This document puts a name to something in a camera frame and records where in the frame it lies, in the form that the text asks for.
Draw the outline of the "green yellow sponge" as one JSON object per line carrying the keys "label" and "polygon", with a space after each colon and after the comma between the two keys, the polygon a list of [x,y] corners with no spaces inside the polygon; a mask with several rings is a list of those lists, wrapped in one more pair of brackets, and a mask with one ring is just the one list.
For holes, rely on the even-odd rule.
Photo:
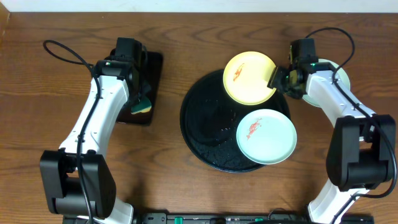
{"label": "green yellow sponge", "polygon": [[148,113],[152,109],[152,103],[148,97],[141,98],[138,104],[131,107],[131,114]]}

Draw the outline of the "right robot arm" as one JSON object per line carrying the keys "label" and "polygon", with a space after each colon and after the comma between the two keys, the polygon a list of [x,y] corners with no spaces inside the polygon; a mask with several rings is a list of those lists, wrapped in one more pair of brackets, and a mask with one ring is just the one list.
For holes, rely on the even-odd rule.
{"label": "right robot arm", "polygon": [[328,180],[307,207],[311,222],[340,223],[357,199],[369,198],[368,192],[383,182],[391,185],[375,198],[394,190],[396,122],[364,106],[344,86],[337,68],[328,62],[276,67],[267,86],[296,99],[308,95],[334,127],[326,157]]}

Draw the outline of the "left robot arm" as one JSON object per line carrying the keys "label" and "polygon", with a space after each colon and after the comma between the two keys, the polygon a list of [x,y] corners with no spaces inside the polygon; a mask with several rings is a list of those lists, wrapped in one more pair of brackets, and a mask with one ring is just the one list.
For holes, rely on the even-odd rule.
{"label": "left robot arm", "polygon": [[150,91],[146,68],[146,61],[118,57],[91,67],[90,92],[72,131],[58,150],[40,158],[51,213],[80,223],[132,223],[134,208],[117,198],[105,157],[121,112],[132,114]]}

